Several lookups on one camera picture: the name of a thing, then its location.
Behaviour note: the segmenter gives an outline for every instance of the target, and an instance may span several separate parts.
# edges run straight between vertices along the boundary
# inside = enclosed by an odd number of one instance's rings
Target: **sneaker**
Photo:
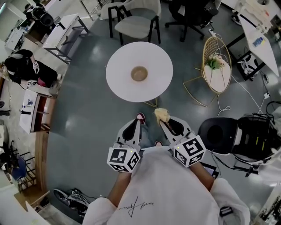
[[[163,143],[161,141],[156,141],[155,142],[155,146],[157,146],[157,147],[163,146]]]
[[[240,20],[238,16],[231,16],[232,20],[234,23],[238,24],[241,26]]]
[[[144,114],[142,112],[139,112],[137,114],[137,119],[139,119],[141,124],[145,125],[145,116],[144,116]]]
[[[61,78],[62,78],[62,75],[61,75],[61,74],[58,74],[57,80],[60,80]]]

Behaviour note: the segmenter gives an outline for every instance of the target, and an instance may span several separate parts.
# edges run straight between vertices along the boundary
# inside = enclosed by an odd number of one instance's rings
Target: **wicker chair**
[[[209,60],[209,57],[214,55],[214,54],[218,54],[218,55],[221,55],[223,57],[223,59],[227,62],[227,67],[230,67],[230,74],[227,75],[228,76],[228,80],[226,80],[226,83],[224,83],[224,87],[223,87],[223,90],[216,90],[215,88],[213,88],[211,86],[211,82],[212,82],[212,76],[211,76],[211,80],[209,80],[209,76],[207,76],[207,73],[206,73],[206,65],[207,65],[207,62]],[[196,78],[193,78],[193,79],[190,79],[190,80],[187,80],[187,81],[184,81],[183,85],[184,85],[184,88],[186,89],[186,91],[188,92],[188,94],[197,102],[199,103],[200,105],[204,106],[204,107],[208,107],[212,102],[213,100],[217,97],[217,95],[223,93],[229,86],[229,83],[230,83],[230,80],[231,80],[231,70],[232,70],[232,67],[231,67],[231,57],[229,55],[229,52],[227,50],[227,47],[226,45],[224,44],[224,42],[218,38],[218,37],[210,37],[205,45],[204,45],[204,49],[203,49],[203,57],[202,57],[202,66],[201,66],[201,69],[198,69],[198,68],[195,68],[197,70],[200,70],[201,71],[201,76],[198,76]],[[216,94],[215,97],[212,99],[212,101],[208,104],[208,105],[204,105],[203,103],[201,103],[199,100],[197,100],[191,93],[190,91],[188,90],[187,86],[185,85],[186,83],[189,83],[191,81],[194,81],[194,80],[197,80],[199,78],[203,78],[206,83],[208,84],[209,88]]]

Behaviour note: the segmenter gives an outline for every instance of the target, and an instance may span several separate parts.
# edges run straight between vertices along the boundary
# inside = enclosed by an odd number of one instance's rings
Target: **blue chair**
[[[30,158],[28,160],[24,160],[22,157],[22,155],[17,155],[17,159],[18,159],[18,167],[13,167],[13,170],[12,170],[12,177],[14,180],[16,181],[22,181],[22,182],[19,182],[19,191],[22,190],[22,184],[24,184],[26,186],[26,188],[28,188],[28,182],[30,182],[32,185],[35,185],[35,176],[30,176],[29,175],[29,172],[32,172],[34,171],[35,169],[33,170],[29,170],[27,171],[26,169],[26,166],[30,163],[26,163],[27,161],[33,159],[33,158]]]

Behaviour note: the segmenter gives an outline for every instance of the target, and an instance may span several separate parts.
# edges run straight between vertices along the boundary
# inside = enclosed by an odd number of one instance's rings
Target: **printed signature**
[[[148,202],[147,203],[143,202],[141,204],[136,205],[137,204],[137,199],[136,199],[134,205],[133,205],[133,203],[131,203],[130,206],[119,208],[119,210],[121,210],[121,209],[129,209],[128,214],[129,214],[130,217],[132,217],[133,216],[133,211],[134,211],[135,208],[140,207],[140,210],[141,210],[143,207],[145,207],[147,205],[154,206],[154,202],[149,202],[149,203]]]

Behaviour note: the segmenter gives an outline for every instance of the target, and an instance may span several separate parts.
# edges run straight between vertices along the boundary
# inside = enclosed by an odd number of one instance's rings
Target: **gray floor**
[[[242,33],[242,28],[231,21],[230,15],[230,10],[221,7],[219,14],[213,18],[215,32],[222,36],[225,43]],[[204,120],[217,116],[217,102],[214,101],[208,108],[197,105],[185,91],[182,82],[200,75],[193,68],[201,65],[202,50],[209,33],[208,29],[203,29],[206,36],[202,41],[200,35],[190,29],[185,43],[182,43],[179,41],[181,26],[170,26],[168,29],[164,27],[165,22],[172,20],[167,5],[162,4],[160,46],[170,56],[174,72],[170,86],[160,97],[159,106],[168,109],[171,115],[186,120],[197,131]],[[118,34],[114,33],[115,38],[110,39],[108,22],[99,20],[92,26],[91,32],[75,53],[58,96],[48,143],[47,185],[50,190],[76,187],[89,196],[107,196],[117,174],[106,164],[106,159],[108,148],[115,141],[119,128],[132,120],[138,112],[143,112],[150,127],[151,139],[163,140],[164,137],[156,124],[154,108],[143,103],[126,102],[118,98],[107,85],[106,65],[112,54],[120,48]],[[124,41],[127,44],[135,40],[125,36]],[[158,43],[156,31],[153,32],[151,42]],[[243,54],[244,46],[245,40],[242,40],[232,50],[236,55]],[[277,61],[281,65],[280,48],[276,45],[275,50],[279,57]],[[263,71],[270,78],[271,86],[268,87],[276,99],[279,95],[278,80],[268,68]],[[233,68],[232,74],[261,104],[265,90],[260,75],[253,82],[244,82],[236,68]],[[205,102],[213,97],[203,82],[195,82],[192,91]],[[222,108],[231,106],[231,111],[222,112],[220,116],[235,119],[245,113],[258,112],[250,96],[233,80],[227,91],[220,95],[220,105]],[[222,159],[233,166],[232,156]],[[209,153],[203,161],[215,166]],[[272,187],[263,184],[256,176],[245,178],[243,172],[230,170],[221,164],[219,167],[222,177],[229,181],[254,217],[265,203]],[[51,201],[59,210],[81,221],[75,212],[54,197]]]

